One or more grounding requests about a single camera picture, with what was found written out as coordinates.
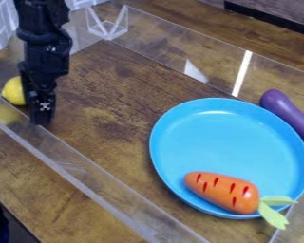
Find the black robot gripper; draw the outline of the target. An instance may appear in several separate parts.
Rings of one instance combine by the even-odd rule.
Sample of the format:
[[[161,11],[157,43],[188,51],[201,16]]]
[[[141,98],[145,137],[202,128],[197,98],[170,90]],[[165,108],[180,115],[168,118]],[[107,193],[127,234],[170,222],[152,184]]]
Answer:
[[[62,28],[37,34],[17,31],[23,41],[23,60],[18,64],[25,103],[30,108],[30,121],[46,125],[54,118],[55,80],[67,74],[71,38]]]

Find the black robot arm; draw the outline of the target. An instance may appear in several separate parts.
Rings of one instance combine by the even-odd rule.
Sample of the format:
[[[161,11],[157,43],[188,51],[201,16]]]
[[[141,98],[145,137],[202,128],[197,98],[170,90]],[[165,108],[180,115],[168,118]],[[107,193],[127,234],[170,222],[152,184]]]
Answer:
[[[13,0],[23,42],[18,63],[25,103],[34,125],[49,124],[55,111],[57,79],[69,72],[71,38],[62,25],[69,21],[63,0]]]

